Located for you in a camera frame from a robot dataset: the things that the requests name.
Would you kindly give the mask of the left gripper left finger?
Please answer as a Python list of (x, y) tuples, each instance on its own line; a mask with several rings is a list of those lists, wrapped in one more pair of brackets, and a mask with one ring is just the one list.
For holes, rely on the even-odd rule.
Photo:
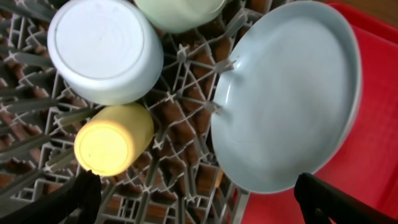
[(60, 223), (80, 209), (73, 223), (94, 224), (101, 203), (101, 179), (92, 171), (82, 172), (46, 197), (1, 218), (1, 223)]

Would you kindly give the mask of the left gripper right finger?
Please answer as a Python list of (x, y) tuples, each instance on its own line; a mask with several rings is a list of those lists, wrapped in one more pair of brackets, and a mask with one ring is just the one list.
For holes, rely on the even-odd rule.
[(294, 196), (305, 224), (397, 224), (397, 220), (334, 188), (310, 173), (298, 176)]

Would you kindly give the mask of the yellow plastic cup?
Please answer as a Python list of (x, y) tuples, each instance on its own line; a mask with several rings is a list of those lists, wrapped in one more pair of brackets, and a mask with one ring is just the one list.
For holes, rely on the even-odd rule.
[(154, 122), (140, 104), (107, 106), (78, 132), (74, 153), (79, 165), (103, 177), (130, 167), (154, 136)]

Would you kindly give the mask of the light blue round plate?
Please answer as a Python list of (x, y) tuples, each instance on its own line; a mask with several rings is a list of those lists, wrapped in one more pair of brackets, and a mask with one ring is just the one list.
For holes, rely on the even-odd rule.
[(250, 192), (290, 189), (339, 150), (359, 109), (362, 68), (348, 21), (316, 1), (280, 6), (239, 40), (211, 117), (224, 173)]

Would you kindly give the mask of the light blue bowl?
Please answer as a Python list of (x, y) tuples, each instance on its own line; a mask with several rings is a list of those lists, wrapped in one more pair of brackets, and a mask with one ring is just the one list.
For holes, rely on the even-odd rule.
[(50, 22), (47, 47), (69, 87), (101, 105), (143, 97), (164, 66), (154, 28), (133, 3), (123, 0), (68, 1)]

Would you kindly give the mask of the pale green bowl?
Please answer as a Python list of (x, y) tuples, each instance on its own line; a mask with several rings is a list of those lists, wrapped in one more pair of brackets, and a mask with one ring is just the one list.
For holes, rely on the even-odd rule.
[(135, 0), (146, 18), (160, 30), (182, 33), (216, 18), (227, 0)]

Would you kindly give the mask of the wooden chopstick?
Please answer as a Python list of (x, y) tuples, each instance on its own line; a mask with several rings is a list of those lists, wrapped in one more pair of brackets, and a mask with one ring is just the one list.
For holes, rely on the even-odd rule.
[(221, 184), (222, 178), (223, 178), (224, 172), (222, 169), (219, 170), (216, 180), (215, 180), (215, 188), (218, 188)]

